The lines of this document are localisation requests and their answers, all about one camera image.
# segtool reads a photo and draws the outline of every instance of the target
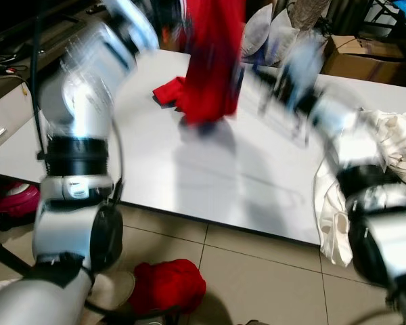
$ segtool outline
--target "white pillow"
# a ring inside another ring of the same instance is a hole
[[[265,43],[272,19],[272,3],[258,10],[245,25],[242,37],[242,56],[251,56]]]
[[[272,66],[282,61],[294,44],[299,29],[293,28],[287,9],[278,14],[269,29],[268,43],[265,50],[265,63]]]

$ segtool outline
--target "tiled floor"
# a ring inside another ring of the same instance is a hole
[[[189,259],[207,283],[201,306],[181,325],[349,325],[384,308],[385,292],[366,284],[353,268],[328,263],[317,248],[123,207],[124,251],[115,269],[140,262]],[[9,250],[32,263],[30,226],[0,233]],[[0,280],[15,273],[0,265]],[[364,324],[399,325],[398,316]]]

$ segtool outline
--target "white table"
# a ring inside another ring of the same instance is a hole
[[[235,118],[206,135],[180,127],[182,113],[161,109],[152,90],[185,76],[187,64],[181,53],[144,56],[117,95],[115,115],[125,143],[122,201],[319,244],[313,214],[313,177],[323,158],[318,139],[312,134],[304,148],[282,127],[262,123],[255,112],[263,89],[248,74]],[[319,83],[352,89],[365,108],[406,112],[406,88],[330,76],[319,76]],[[111,138],[109,166],[117,177]],[[0,147],[0,175],[39,182],[44,170],[37,150],[29,121]]]

